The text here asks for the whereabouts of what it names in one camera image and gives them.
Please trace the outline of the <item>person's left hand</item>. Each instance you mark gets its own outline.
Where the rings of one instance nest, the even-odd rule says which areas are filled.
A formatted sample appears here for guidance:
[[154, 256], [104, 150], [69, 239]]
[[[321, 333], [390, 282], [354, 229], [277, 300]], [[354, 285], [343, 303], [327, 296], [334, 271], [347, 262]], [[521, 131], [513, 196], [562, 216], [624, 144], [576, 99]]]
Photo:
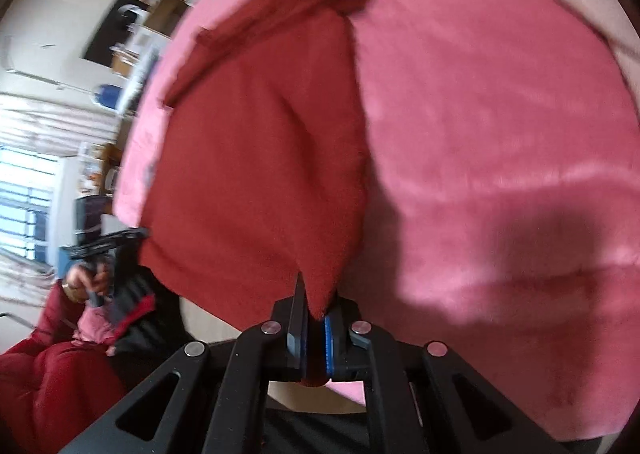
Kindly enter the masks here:
[[110, 287], [110, 271], [100, 263], [93, 271], [82, 264], [73, 265], [62, 284], [65, 295], [76, 303], [87, 302], [90, 295], [105, 297]]

